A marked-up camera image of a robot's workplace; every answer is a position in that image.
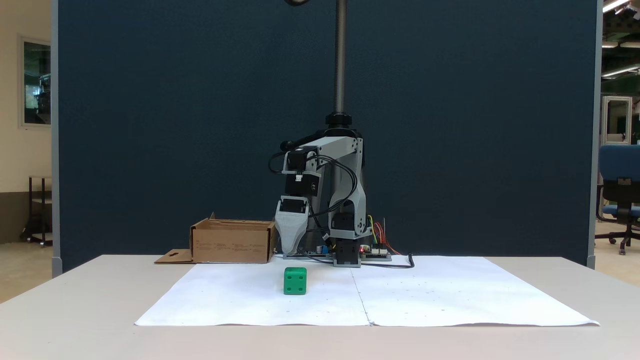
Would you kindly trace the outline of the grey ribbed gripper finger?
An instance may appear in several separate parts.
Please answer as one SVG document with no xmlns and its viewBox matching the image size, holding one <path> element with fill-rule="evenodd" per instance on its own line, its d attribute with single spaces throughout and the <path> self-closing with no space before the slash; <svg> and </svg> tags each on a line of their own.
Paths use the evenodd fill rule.
<svg viewBox="0 0 640 360">
<path fill-rule="evenodd" d="M 308 214 L 275 214 L 275 227 L 279 233 L 284 255 L 294 255 L 300 240 L 306 234 Z"/>
</svg>

